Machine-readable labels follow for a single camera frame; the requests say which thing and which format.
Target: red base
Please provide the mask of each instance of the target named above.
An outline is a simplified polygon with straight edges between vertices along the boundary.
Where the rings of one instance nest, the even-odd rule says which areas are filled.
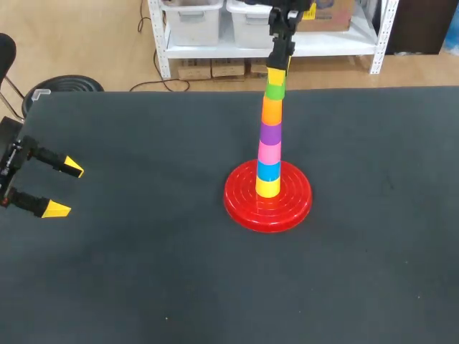
[[[271,199],[255,192],[257,161],[243,163],[229,175],[224,186],[224,207],[238,223],[253,231],[278,233],[304,220],[311,209],[313,194],[305,175],[282,161],[280,193]]]

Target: black chair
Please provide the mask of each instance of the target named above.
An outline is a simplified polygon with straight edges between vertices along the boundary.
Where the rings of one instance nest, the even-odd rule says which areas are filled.
[[[82,75],[63,75],[53,77],[44,82],[39,83],[32,88],[25,96],[18,90],[16,85],[6,76],[9,68],[13,65],[16,58],[16,44],[14,40],[7,34],[0,33],[0,87],[3,80],[6,80],[18,96],[22,99],[22,115],[19,116],[11,104],[0,92],[0,99],[14,115],[14,117],[24,121],[27,118],[30,107],[33,104],[32,96],[35,90],[50,90],[51,92],[103,92],[102,85],[99,82]]]

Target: orange ring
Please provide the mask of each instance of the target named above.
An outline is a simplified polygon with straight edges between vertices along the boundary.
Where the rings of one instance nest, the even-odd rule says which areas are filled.
[[[271,100],[264,96],[261,121],[266,125],[277,125],[282,122],[282,100]]]

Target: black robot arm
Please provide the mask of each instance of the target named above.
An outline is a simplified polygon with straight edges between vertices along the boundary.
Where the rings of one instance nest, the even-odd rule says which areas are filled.
[[[292,36],[303,18],[303,12],[310,9],[313,0],[245,0],[245,3],[273,7],[270,12],[269,25],[270,35],[274,36],[274,47],[266,65],[287,71],[290,57],[295,51]]]

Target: metal shelf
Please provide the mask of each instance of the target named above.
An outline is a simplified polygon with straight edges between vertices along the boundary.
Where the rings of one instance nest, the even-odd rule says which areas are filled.
[[[219,44],[214,47],[184,47],[174,44],[174,36],[166,38],[166,56],[169,59],[199,59],[228,57],[267,57],[272,49],[247,49],[235,44],[231,14],[224,12],[220,20]],[[364,10],[354,8],[351,26],[347,32],[297,32],[294,56],[373,55],[378,37]]]
[[[374,55],[370,74],[379,74],[389,41],[399,0],[381,0],[381,29],[374,31],[362,3],[356,0],[351,26],[347,32],[297,32],[294,56]],[[159,69],[164,79],[171,77],[169,59],[209,59],[230,57],[267,57],[271,49],[247,49],[235,44],[232,18],[222,13],[219,44],[215,47],[182,47],[174,44],[169,28],[163,26],[160,0],[148,0]]]

